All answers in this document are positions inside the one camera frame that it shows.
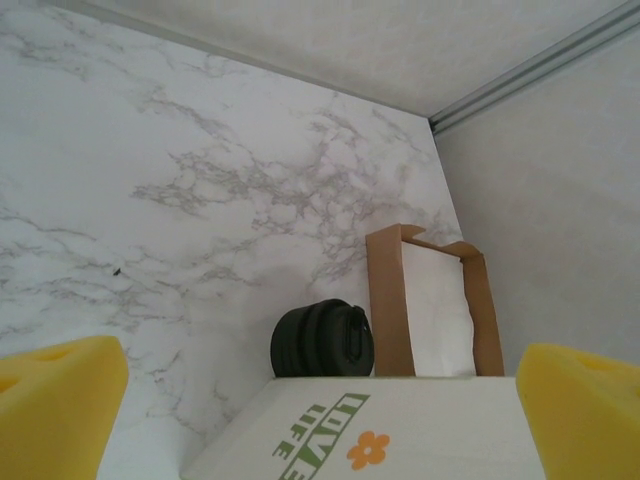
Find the cardboard box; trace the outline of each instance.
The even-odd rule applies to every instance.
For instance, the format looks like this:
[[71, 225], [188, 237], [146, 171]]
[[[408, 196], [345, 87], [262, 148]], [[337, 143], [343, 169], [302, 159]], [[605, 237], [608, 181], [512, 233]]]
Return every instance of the cardboard box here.
[[513, 378], [269, 383], [184, 480], [543, 479]]
[[407, 242], [460, 259], [464, 293], [474, 326], [476, 373], [504, 376], [500, 335], [484, 256], [466, 242], [439, 247], [414, 238], [424, 231], [414, 225], [396, 224], [366, 237], [376, 375], [415, 376], [402, 267], [402, 242]]

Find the metal ceiling trim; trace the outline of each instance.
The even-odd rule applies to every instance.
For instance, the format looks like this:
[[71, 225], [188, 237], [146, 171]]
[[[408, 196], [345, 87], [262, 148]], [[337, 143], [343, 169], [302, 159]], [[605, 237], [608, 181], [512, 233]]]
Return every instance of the metal ceiling trim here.
[[439, 135], [537, 83], [640, 25], [640, 0], [630, 0], [429, 117]]

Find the cardboard flap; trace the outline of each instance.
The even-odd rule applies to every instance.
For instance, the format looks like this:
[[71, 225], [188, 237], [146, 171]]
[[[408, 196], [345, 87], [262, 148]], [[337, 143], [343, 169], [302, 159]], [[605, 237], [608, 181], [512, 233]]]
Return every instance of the cardboard flap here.
[[442, 253], [448, 253], [449, 255], [454, 255], [458, 258], [465, 259], [475, 257], [476, 255], [481, 255], [480, 250], [471, 245], [470, 243], [459, 241], [454, 242], [449, 245], [434, 245], [433, 243], [425, 242], [423, 240], [417, 240], [414, 237], [416, 235], [420, 235], [421, 233], [426, 232], [426, 230], [422, 227], [418, 227], [416, 225], [392, 225], [389, 228], [397, 228], [400, 227], [400, 235], [403, 242], [411, 243], [413, 245], [418, 245], [419, 247], [430, 248], [431, 250], [436, 250]]
[[464, 294], [473, 318], [473, 358], [481, 376], [504, 376], [500, 333], [484, 255], [462, 262]]
[[417, 225], [408, 225], [406, 223], [400, 225], [400, 236], [402, 237], [403, 242], [413, 240], [413, 237], [415, 237], [416, 235], [420, 235], [421, 233], [424, 233], [426, 231], [426, 229], [418, 227]]
[[402, 228], [392, 225], [367, 235], [366, 241], [376, 375], [415, 376], [402, 269]]

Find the white paper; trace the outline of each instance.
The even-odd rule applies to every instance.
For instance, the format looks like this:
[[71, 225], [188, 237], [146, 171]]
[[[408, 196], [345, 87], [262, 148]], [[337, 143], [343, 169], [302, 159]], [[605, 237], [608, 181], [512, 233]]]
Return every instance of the white paper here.
[[416, 375], [475, 375], [473, 320], [460, 259], [403, 242], [402, 265]]

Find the gray wall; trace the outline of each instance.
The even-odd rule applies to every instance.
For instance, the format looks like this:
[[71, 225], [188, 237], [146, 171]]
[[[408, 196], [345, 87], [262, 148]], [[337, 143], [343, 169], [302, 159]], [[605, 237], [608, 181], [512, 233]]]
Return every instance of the gray wall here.
[[640, 363], [640, 32], [437, 144], [508, 371], [531, 342]]

